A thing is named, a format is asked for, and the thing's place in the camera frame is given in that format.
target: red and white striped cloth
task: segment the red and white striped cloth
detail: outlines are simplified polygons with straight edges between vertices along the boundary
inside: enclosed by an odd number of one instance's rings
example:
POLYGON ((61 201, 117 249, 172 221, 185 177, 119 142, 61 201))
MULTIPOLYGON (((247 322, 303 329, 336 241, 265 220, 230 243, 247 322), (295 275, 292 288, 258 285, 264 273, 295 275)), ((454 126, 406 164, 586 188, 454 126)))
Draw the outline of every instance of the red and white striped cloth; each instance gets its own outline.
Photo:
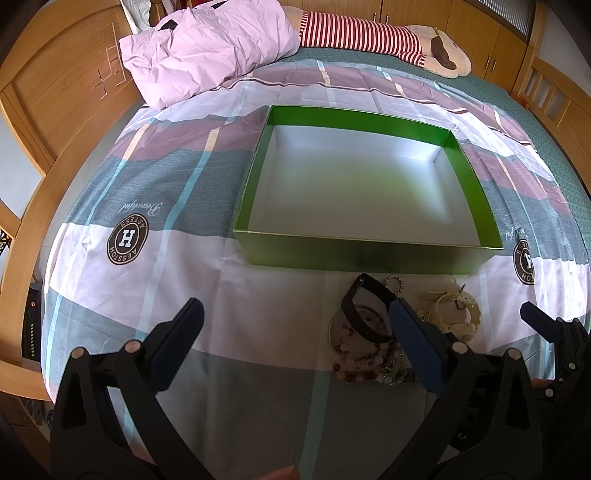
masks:
POLYGON ((406 27, 393 27, 341 15, 304 12, 300 37, 302 47, 385 53, 421 68, 425 63, 418 37, 406 27))

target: stuffed toy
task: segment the stuffed toy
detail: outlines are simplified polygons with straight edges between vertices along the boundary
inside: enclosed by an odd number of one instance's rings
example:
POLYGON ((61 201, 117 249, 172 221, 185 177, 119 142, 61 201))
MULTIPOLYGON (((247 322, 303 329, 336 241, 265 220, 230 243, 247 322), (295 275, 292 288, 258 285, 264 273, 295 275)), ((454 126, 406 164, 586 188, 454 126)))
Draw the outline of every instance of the stuffed toy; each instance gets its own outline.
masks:
POLYGON ((422 25, 393 27, 361 18, 283 7, 302 47, 347 48, 394 55, 446 78, 465 77, 470 59, 444 32, 422 25))

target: open box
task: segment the open box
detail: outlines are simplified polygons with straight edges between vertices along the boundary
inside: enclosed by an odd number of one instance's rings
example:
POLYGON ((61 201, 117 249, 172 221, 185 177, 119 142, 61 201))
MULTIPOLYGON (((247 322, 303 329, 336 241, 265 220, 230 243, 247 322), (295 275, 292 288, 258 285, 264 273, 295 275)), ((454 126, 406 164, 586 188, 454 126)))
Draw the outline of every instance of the open box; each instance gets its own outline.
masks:
POLYGON ((467 274, 502 249, 453 134, 336 108, 272 106, 234 233, 251 264, 467 274))

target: printed logo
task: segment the printed logo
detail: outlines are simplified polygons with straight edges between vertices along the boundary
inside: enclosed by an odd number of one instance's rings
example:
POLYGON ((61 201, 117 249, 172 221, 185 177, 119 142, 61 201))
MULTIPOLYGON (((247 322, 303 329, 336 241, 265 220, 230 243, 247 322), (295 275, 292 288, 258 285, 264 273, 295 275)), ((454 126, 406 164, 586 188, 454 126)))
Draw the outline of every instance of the printed logo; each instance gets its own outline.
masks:
POLYGON ((132 210, 147 210, 147 215, 149 217, 155 217, 158 215, 160 211, 160 207, 162 206, 162 202, 160 203, 138 203, 137 200, 134 200, 131 203, 124 203, 123 206, 119 209, 119 213, 129 213, 132 210))
POLYGON ((533 285, 535 280, 534 264, 531 261, 530 246, 527 240, 521 239, 513 250, 515 273, 525 285, 533 285))
POLYGON ((107 242, 107 256, 115 265, 125 265, 139 255, 148 238, 148 221, 134 213, 113 228, 107 242))

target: pink pillow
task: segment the pink pillow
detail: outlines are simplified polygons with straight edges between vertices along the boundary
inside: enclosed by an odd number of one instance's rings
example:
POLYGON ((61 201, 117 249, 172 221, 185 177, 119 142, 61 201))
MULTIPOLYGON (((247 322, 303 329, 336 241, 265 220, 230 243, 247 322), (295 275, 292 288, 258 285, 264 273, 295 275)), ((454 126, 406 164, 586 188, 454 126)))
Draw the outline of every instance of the pink pillow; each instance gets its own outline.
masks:
POLYGON ((293 55, 300 38, 277 0, 228 0, 176 11, 119 44, 146 103, 165 108, 293 55), (176 28, 160 30, 169 20, 176 28))

